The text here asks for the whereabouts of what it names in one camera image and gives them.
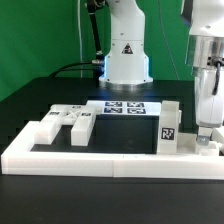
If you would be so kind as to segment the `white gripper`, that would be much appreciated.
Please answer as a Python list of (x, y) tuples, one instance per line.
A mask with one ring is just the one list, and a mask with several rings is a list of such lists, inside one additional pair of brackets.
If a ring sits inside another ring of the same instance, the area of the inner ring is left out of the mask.
[(216, 71), (202, 69), (195, 77), (195, 113), (198, 126), (197, 144), (207, 146), (212, 128), (224, 122), (224, 71), (216, 81)]

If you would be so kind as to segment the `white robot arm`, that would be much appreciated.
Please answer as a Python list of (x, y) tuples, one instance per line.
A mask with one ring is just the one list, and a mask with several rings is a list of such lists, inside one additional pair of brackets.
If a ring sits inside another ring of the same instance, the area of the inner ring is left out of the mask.
[[(106, 0), (111, 14), (111, 48), (103, 87), (136, 89), (153, 81), (144, 52), (145, 15), (136, 0)], [(224, 123), (224, 0), (182, 0), (190, 25), (186, 63), (195, 77), (197, 143), (207, 145)]]

